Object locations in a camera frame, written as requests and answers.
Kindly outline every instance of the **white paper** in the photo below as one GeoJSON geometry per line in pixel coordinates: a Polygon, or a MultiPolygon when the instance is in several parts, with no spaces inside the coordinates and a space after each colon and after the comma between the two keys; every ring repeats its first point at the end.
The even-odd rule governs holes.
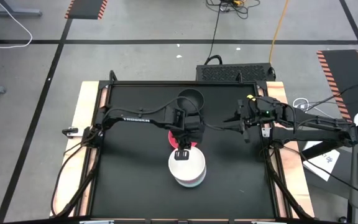
{"type": "MultiPolygon", "coordinates": [[[[321,141],[309,141],[308,143],[306,143],[305,149],[310,148],[311,146],[314,146],[316,144],[319,144],[320,142],[321,141]]],[[[339,152],[337,150],[332,150],[323,155],[309,159],[309,161],[312,162],[314,165],[331,173],[334,169],[335,163],[338,160],[338,158],[339,158],[339,152]]],[[[323,180],[328,181],[329,174],[313,166],[312,164],[310,164],[310,162],[303,161],[303,166],[305,166],[307,169],[309,169],[310,171],[321,177],[323,180]]]]}

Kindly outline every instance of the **white cable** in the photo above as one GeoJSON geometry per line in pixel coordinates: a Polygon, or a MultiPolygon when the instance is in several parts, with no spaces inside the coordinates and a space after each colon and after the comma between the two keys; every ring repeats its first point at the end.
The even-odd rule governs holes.
{"type": "Polygon", "coordinates": [[[3,9],[5,9],[5,11],[7,12],[7,14],[10,15],[11,18],[12,18],[15,22],[17,22],[21,27],[23,27],[23,29],[24,29],[25,31],[27,31],[27,32],[30,34],[30,40],[29,40],[28,43],[26,43],[25,45],[15,45],[15,46],[8,46],[8,47],[0,47],[0,49],[12,49],[12,48],[16,48],[16,47],[26,47],[26,46],[28,46],[28,45],[32,42],[32,35],[31,35],[30,31],[27,30],[19,21],[17,21],[17,20],[11,15],[11,13],[9,13],[9,11],[8,11],[1,3],[0,3],[0,6],[1,6],[3,9]]]}
{"type": "MultiPolygon", "coordinates": [[[[309,104],[308,99],[306,99],[306,98],[302,98],[302,97],[296,98],[296,99],[292,102],[292,107],[298,108],[300,105],[304,105],[304,104],[306,105],[306,109],[303,110],[302,107],[300,107],[300,109],[303,110],[305,113],[307,113],[308,110],[309,110],[310,104],[309,104]],[[300,104],[295,105],[295,102],[298,101],[298,100],[305,100],[306,103],[300,103],[300,104]]],[[[324,111],[320,110],[320,109],[317,108],[317,107],[314,107],[314,109],[320,111],[322,114],[324,114],[324,115],[326,115],[326,116],[329,116],[330,118],[333,118],[332,116],[328,115],[327,113],[325,113],[324,111]]]]}

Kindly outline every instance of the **black tabletop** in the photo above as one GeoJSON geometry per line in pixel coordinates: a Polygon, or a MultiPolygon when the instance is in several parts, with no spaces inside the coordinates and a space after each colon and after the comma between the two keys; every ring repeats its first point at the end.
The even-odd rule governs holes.
{"type": "MultiPolygon", "coordinates": [[[[157,108],[188,86],[115,86],[113,107],[157,108]]],[[[237,100],[254,86],[193,86],[204,94],[211,124],[233,115],[237,100]]],[[[240,134],[206,129],[197,145],[206,158],[201,185],[180,186],[168,169],[173,148],[168,131],[144,123],[117,123],[106,132],[91,215],[98,218],[273,218],[265,164],[259,159],[260,131],[251,143],[240,134]]]]}

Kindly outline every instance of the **floor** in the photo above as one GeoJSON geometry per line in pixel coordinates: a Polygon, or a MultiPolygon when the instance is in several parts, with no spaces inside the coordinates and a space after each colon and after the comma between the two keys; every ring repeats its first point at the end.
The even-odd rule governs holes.
{"type": "MultiPolygon", "coordinates": [[[[213,53],[224,63],[267,62],[284,2],[263,0],[245,21],[221,14],[213,53]]],[[[0,95],[0,222],[48,217],[67,143],[61,130],[71,125],[82,81],[106,80],[111,69],[120,80],[194,80],[217,14],[204,0],[115,0],[100,21],[70,22],[70,0],[9,3],[43,16],[19,19],[33,44],[0,50],[0,85],[7,89],[0,95]]],[[[28,38],[12,19],[0,18],[0,44],[28,38]]],[[[316,51],[358,49],[358,0],[291,0],[278,40],[272,65],[288,101],[326,98],[332,93],[316,51]]],[[[339,116],[334,105],[319,108],[339,116]]],[[[345,199],[309,188],[318,218],[346,214],[345,199]]]]}

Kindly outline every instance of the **wooden table frame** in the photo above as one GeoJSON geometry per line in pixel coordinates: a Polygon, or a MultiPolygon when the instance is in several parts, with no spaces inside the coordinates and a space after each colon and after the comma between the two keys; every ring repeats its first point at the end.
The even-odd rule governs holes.
{"type": "MultiPolygon", "coordinates": [[[[287,97],[284,90],[284,85],[282,82],[267,82],[267,93],[269,96],[278,99],[283,103],[287,103],[287,97]]],[[[78,97],[76,110],[73,118],[72,126],[85,129],[88,126],[91,126],[94,108],[97,102],[99,90],[99,82],[83,82],[81,85],[80,94],[78,97]]],[[[259,94],[263,95],[262,89],[259,88],[259,94]]],[[[101,92],[101,100],[99,100],[99,107],[104,106],[104,102],[106,96],[108,95],[108,89],[103,88],[101,92]]],[[[81,137],[73,137],[69,139],[67,142],[66,150],[78,144],[81,141],[81,137]]],[[[285,145],[291,149],[295,149],[298,151],[298,145],[295,141],[289,142],[285,145]]],[[[63,158],[63,162],[72,154],[74,150],[65,154],[63,158]]],[[[56,196],[54,198],[54,209],[58,213],[61,211],[67,202],[72,198],[73,194],[77,190],[81,175],[83,174],[84,163],[86,162],[86,153],[89,153],[88,163],[88,171],[91,169],[94,161],[94,157],[96,154],[96,149],[81,149],[77,155],[73,156],[69,162],[67,162],[66,167],[62,171],[60,176],[59,185],[57,188],[56,196]]],[[[311,204],[309,190],[305,179],[305,173],[303,172],[303,165],[301,162],[301,157],[299,154],[294,153],[289,150],[281,150],[280,157],[281,158],[281,166],[283,167],[283,172],[285,176],[285,183],[287,185],[287,189],[294,196],[296,201],[303,207],[304,211],[314,216],[313,207],[311,204]]],[[[272,157],[273,165],[277,170],[277,166],[280,163],[276,162],[276,158],[272,157]]],[[[283,199],[283,195],[281,190],[275,186],[275,191],[277,195],[277,206],[280,217],[287,217],[288,213],[291,212],[293,217],[296,217],[296,214],[293,210],[287,211],[285,202],[283,199]]],[[[79,215],[86,215],[89,206],[90,200],[90,184],[86,188],[83,197],[80,201],[80,209],[78,211],[79,215]]]]}

